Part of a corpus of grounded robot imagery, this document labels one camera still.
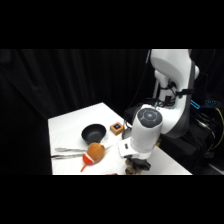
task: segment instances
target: black curtain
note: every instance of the black curtain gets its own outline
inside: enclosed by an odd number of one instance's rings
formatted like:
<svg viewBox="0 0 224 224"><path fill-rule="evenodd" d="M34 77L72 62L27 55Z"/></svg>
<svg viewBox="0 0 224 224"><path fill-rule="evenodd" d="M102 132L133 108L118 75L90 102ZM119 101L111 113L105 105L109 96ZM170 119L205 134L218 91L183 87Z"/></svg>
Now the black curtain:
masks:
<svg viewBox="0 0 224 224"><path fill-rule="evenodd" d="M49 118L104 102L119 115L132 101L148 50L1 49L0 172L51 174ZM194 49L201 70L209 49ZM224 50L209 68L209 91L224 95ZM152 66L134 104L151 97Z"/></svg>
<svg viewBox="0 0 224 224"><path fill-rule="evenodd" d="M207 93L224 98L224 49L193 49L191 58L200 69L200 82L207 79Z"/></svg>

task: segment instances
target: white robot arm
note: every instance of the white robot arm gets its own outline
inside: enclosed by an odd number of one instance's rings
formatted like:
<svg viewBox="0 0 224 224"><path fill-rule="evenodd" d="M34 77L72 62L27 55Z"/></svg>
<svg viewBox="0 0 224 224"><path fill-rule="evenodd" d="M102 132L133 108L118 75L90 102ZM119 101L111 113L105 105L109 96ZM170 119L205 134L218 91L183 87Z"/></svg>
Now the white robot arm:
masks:
<svg viewBox="0 0 224 224"><path fill-rule="evenodd" d="M176 84L175 104L173 108L143 105L138 109L131 137L119 142L122 158L146 160L161 133L178 138L189 128L191 95L199 69L191 61L188 49L153 49L151 63L162 88L167 87L169 80Z"/></svg>

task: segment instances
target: white table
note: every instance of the white table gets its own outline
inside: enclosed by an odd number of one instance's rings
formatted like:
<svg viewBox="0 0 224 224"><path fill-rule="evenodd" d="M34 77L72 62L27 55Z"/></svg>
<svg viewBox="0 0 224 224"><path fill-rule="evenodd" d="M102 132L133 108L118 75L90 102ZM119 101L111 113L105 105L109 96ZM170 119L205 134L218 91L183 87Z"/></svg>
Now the white table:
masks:
<svg viewBox="0 0 224 224"><path fill-rule="evenodd" d="M87 149L88 145L81 137L82 130L91 124L102 124L107 128L108 143L113 142L103 159L92 166L87 166L81 173L83 166L82 158L52 160L54 175L105 175L117 173L125 174L125 159L121 159L117 143L121 140L121 135L115 136L110 131L110 126L123 119L104 103L100 103L82 110L49 119L49 134L51 155L75 154L72 152L58 153L55 148ZM143 175L191 175L186 169L156 147L148 162L152 165L149 172Z"/></svg>

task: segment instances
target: orange object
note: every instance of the orange object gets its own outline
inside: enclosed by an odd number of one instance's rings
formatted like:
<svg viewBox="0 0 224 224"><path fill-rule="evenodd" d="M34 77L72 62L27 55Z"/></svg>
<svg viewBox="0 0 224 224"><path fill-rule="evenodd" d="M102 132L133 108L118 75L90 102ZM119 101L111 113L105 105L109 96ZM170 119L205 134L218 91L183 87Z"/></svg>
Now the orange object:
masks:
<svg viewBox="0 0 224 224"><path fill-rule="evenodd" d="M115 135L119 135L124 131L124 126L121 125L119 122L117 122L116 124L113 124L110 126L110 130L115 134Z"/></svg>
<svg viewBox="0 0 224 224"><path fill-rule="evenodd" d="M99 143L92 143L89 145L89 148L86 154L83 154L82 159L85 165L81 169L81 172L85 169L86 165L94 164L102 159L105 152L104 146Z"/></svg>

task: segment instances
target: small wooden box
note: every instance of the small wooden box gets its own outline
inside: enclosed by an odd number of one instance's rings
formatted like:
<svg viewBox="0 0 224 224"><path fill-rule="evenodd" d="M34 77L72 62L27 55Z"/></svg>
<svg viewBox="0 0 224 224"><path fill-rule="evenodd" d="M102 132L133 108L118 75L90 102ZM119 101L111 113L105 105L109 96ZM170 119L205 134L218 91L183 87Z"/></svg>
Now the small wooden box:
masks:
<svg viewBox="0 0 224 224"><path fill-rule="evenodd" d="M110 126L110 130L115 134L115 135L119 135L124 131L124 126L121 125L119 122L117 122L116 124L113 124Z"/></svg>

